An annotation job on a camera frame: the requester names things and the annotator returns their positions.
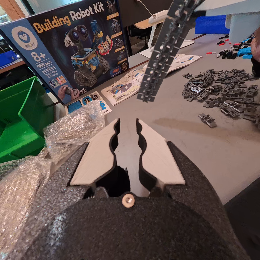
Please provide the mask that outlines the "building instruction booklet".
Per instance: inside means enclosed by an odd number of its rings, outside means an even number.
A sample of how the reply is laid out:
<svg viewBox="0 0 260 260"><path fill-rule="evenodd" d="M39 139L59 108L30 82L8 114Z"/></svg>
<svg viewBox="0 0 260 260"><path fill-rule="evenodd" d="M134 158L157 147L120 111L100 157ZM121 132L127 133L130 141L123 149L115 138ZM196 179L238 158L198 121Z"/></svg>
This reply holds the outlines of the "building instruction booklet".
<svg viewBox="0 0 260 260"><path fill-rule="evenodd" d="M203 56L177 54L167 74L186 67L202 57ZM146 68L147 64L142 69L131 70L116 83L102 89L101 93L113 106L117 105L118 103L138 93Z"/></svg>

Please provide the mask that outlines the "green plastic bin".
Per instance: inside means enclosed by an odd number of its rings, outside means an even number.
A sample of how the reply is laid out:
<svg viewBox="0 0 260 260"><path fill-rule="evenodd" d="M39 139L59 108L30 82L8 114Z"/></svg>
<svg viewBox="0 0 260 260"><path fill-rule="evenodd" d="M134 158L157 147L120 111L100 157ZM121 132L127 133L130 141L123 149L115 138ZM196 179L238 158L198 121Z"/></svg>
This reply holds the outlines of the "green plastic bin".
<svg viewBox="0 0 260 260"><path fill-rule="evenodd" d="M39 154L43 129L54 122L53 101L37 77L0 91L0 162Z"/></svg>

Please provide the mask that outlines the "person's right hand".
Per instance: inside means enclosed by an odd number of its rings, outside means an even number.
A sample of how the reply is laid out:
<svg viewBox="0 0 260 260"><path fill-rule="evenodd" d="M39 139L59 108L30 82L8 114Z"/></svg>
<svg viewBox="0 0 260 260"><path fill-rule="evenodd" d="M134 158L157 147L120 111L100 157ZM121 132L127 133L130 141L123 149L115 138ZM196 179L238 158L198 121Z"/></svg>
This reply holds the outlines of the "person's right hand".
<svg viewBox="0 0 260 260"><path fill-rule="evenodd" d="M260 62L260 28L254 32L255 38L251 42L251 53L253 58Z"/></svg>

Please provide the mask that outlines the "blue plastic bin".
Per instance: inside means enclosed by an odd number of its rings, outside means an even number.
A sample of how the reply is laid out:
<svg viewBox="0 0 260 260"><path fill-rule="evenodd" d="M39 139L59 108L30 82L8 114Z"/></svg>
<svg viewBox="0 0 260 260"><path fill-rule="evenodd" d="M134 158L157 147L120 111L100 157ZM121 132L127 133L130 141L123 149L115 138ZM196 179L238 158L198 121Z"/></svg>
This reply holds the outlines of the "blue plastic bin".
<svg viewBox="0 0 260 260"><path fill-rule="evenodd" d="M200 16L196 19L195 34L229 34L225 21L226 15Z"/></svg>

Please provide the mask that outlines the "blue sticker sheet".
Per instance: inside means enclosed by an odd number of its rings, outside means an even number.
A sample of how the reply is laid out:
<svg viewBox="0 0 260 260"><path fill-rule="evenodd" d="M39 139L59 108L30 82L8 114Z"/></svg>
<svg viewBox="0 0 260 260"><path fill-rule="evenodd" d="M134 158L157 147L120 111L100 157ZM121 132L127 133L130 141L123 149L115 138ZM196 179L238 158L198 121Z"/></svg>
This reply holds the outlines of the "blue sticker sheet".
<svg viewBox="0 0 260 260"><path fill-rule="evenodd" d="M65 106L66 115L72 113L73 111L81 108L82 106L88 105L92 101L98 101L104 115L112 112L112 109L107 105L107 103L103 100L101 95L95 91L91 94L84 96L83 98L75 101L67 106Z"/></svg>

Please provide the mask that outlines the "heap of blue black bricks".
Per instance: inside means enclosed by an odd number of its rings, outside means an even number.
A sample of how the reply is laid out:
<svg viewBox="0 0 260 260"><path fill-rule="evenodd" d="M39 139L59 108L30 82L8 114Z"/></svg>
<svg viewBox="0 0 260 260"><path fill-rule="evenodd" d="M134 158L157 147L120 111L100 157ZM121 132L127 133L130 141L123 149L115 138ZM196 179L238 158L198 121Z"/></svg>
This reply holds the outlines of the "heap of blue black bricks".
<svg viewBox="0 0 260 260"><path fill-rule="evenodd" d="M255 35L253 33L247 39L232 44L232 48L228 51L226 50L225 52L216 54L216 58L235 60L237 57L242 57L243 59L251 59L253 57L251 53L251 42L254 38Z"/></svg>

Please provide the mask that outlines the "single grey track link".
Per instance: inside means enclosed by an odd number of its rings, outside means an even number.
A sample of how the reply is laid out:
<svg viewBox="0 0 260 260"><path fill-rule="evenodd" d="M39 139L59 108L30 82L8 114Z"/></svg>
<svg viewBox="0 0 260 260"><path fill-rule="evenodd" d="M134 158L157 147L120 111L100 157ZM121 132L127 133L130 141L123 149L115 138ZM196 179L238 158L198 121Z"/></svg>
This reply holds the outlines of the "single grey track link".
<svg viewBox="0 0 260 260"><path fill-rule="evenodd" d="M208 125L210 128L215 128L217 127L217 124L215 122L215 119L211 117L209 114L205 115L204 113L201 113L198 115L198 117L201 119L201 121Z"/></svg>

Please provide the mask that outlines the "white adjustable stand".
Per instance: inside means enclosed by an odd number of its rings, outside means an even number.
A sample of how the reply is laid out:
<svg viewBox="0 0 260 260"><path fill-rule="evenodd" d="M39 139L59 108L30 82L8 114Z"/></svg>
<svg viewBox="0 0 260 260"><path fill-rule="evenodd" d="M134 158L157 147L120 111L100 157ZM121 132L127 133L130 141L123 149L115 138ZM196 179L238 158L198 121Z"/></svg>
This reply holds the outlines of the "white adjustable stand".
<svg viewBox="0 0 260 260"><path fill-rule="evenodd" d="M141 55L151 59L152 53L175 56L181 48L187 33L189 32L190 17L193 13L191 8L176 10L163 10L149 19L134 24L139 29L152 27L148 49L141 51ZM163 23L158 35L157 42L151 47L154 31L157 24Z"/></svg>

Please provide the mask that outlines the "pile of grey track pieces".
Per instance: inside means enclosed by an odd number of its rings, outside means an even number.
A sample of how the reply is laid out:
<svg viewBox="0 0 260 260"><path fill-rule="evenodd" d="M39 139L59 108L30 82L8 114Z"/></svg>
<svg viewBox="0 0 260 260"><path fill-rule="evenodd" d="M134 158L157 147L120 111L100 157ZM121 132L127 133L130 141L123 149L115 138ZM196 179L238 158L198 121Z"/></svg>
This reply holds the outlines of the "pile of grey track pieces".
<svg viewBox="0 0 260 260"><path fill-rule="evenodd" d="M183 74L188 81L182 96L185 100L202 103L204 108L218 108L231 119L245 119L260 130L259 86L246 85L257 78L245 70L209 69L193 75Z"/></svg>

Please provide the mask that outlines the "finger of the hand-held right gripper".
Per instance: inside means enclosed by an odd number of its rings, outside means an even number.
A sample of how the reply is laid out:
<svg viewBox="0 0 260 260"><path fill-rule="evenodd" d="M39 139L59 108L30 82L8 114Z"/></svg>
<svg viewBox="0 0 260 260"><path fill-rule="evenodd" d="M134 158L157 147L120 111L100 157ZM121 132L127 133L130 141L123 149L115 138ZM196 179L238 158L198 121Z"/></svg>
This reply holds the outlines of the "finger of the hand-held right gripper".
<svg viewBox="0 0 260 260"><path fill-rule="evenodd" d="M259 0L206 0L197 6L195 11L216 12L259 12Z"/></svg>

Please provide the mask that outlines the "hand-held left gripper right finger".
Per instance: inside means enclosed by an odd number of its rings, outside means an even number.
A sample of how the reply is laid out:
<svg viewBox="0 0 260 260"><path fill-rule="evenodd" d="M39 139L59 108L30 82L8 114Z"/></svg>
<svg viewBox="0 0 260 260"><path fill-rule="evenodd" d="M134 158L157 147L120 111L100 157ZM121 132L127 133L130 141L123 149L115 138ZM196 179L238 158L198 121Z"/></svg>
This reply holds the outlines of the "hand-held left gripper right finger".
<svg viewBox="0 0 260 260"><path fill-rule="evenodd" d="M139 181L142 185L185 185L185 179L167 144L167 140L141 119L136 119L139 157Z"/></svg>

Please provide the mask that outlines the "crumpled clear plastic bag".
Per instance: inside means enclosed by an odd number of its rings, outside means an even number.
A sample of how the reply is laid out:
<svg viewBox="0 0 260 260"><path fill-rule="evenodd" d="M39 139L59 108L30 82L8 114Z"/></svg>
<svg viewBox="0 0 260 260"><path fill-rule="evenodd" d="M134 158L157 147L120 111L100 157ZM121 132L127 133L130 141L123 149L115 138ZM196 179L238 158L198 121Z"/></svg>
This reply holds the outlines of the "crumpled clear plastic bag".
<svg viewBox="0 0 260 260"><path fill-rule="evenodd" d="M18 250L18 239L40 187L47 186L52 163L80 148L104 126L100 101L91 101L44 128L46 146L38 155L1 163L1 259L11 259Z"/></svg>

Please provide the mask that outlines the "grey desk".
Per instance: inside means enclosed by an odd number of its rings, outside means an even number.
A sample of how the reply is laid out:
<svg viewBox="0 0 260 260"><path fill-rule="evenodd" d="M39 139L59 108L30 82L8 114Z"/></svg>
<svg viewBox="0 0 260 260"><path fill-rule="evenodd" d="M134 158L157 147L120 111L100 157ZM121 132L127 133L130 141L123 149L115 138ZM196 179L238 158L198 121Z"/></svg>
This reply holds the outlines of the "grey desk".
<svg viewBox="0 0 260 260"><path fill-rule="evenodd" d="M182 48L179 53L203 58L168 74L154 102L142 102L134 95L115 106L111 105L101 90L124 74L94 89L112 109L105 115L106 125L116 118L121 119L115 154L118 165L128 170L131 192L135 195L147 196L149 193L138 177L141 149L136 132L137 118L173 142L208 178L223 204L259 178L259 130L245 119L231 119L218 108L207 109L197 101L186 101L182 96L187 82L183 77L185 73L196 75L208 69L244 69L247 73L251 72L249 59L230 60L205 54L207 47L213 46L213 42L221 36L198 36L191 29L187 39L194 40L194 43ZM198 117L201 113L213 117L217 127L210 128L204 124Z"/></svg>

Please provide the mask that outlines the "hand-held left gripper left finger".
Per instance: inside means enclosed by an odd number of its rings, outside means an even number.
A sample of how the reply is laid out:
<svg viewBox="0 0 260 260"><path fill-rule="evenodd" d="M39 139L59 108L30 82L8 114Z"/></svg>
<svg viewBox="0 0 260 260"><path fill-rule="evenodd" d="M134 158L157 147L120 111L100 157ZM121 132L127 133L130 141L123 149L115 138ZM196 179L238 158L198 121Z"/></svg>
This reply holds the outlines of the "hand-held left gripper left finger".
<svg viewBox="0 0 260 260"><path fill-rule="evenodd" d="M118 180L115 150L119 133L120 118L116 118L91 138L74 171L70 186L115 186Z"/></svg>

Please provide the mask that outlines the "black panel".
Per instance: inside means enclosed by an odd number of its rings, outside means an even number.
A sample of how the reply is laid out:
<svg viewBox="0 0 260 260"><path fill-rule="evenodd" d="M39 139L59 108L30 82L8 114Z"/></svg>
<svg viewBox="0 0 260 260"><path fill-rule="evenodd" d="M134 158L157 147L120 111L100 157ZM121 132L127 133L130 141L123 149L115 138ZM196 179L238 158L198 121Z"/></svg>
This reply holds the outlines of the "black panel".
<svg viewBox="0 0 260 260"><path fill-rule="evenodd" d="M155 13L169 9L171 3L172 0L118 0L122 26L125 28L146 20Z"/></svg>

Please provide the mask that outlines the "blue building set box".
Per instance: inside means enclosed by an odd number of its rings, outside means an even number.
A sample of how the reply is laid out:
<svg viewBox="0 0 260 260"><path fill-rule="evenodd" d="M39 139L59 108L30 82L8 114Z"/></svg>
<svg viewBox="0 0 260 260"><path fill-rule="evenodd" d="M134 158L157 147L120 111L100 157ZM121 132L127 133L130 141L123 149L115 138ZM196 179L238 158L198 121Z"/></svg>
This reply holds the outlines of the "blue building set box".
<svg viewBox="0 0 260 260"><path fill-rule="evenodd" d="M1 24L1 34L67 104L129 69L118 1L79 1Z"/></svg>

